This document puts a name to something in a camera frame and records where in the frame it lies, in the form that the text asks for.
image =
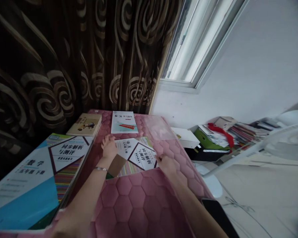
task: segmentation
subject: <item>pink cushion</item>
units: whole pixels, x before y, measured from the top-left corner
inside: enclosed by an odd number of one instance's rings
[[[102,114],[102,126],[71,198],[79,191],[101,158],[101,141],[111,131],[112,111],[90,110],[89,113]],[[164,153],[174,159],[178,174],[196,196],[212,198],[165,119],[135,114],[135,120],[139,133],[115,134],[116,139],[148,137],[158,154]],[[62,212],[59,212],[56,220],[61,215]],[[50,228],[42,235],[19,234],[18,238],[49,237],[52,230]],[[96,237],[96,234],[98,238],[192,237],[181,205],[159,168],[105,181],[91,222],[89,237]]]

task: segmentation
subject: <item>window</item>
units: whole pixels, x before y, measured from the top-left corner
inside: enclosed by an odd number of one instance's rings
[[[203,73],[244,0],[185,0],[160,79],[161,89],[199,93]]]

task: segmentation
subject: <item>red ribbon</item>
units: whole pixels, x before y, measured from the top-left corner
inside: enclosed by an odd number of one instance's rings
[[[224,136],[226,137],[226,139],[228,141],[229,147],[230,148],[233,148],[233,146],[234,146],[234,138],[233,138],[233,136],[231,136],[229,133],[227,133],[226,131],[224,131],[222,128],[217,127],[217,126],[214,126],[213,123],[209,123],[208,126],[209,126],[209,129],[211,131],[215,131],[215,132],[219,132],[219,133],[224,134]]]

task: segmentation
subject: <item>smartphone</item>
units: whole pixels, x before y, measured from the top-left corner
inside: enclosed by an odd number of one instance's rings
[[[209,198],[202,198],[201,203],[229,238],[239,238],[232,223],[218,201]]]

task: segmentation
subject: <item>curtain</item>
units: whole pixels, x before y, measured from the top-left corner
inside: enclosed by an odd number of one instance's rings
[[[91,108],[148,114],[181,0],[0,0],[0,179]]]

